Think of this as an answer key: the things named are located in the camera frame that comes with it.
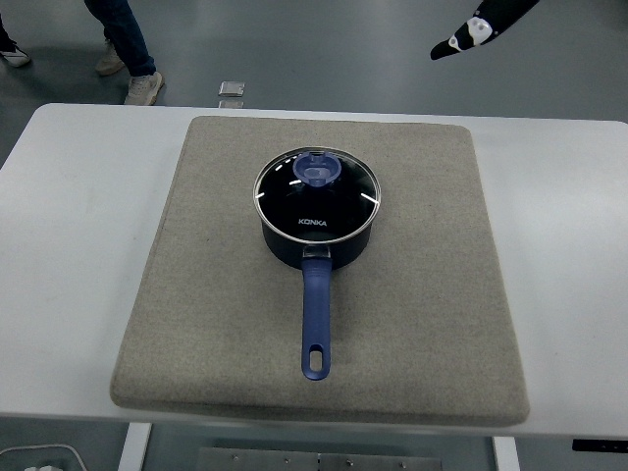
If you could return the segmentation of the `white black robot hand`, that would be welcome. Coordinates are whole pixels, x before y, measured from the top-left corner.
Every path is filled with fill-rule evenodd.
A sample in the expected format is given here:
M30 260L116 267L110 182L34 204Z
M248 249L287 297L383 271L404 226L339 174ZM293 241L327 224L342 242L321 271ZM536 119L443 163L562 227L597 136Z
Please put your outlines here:
M433 61L489 43L528 14L538 0L482 1L471 17L447 40L430 52Z

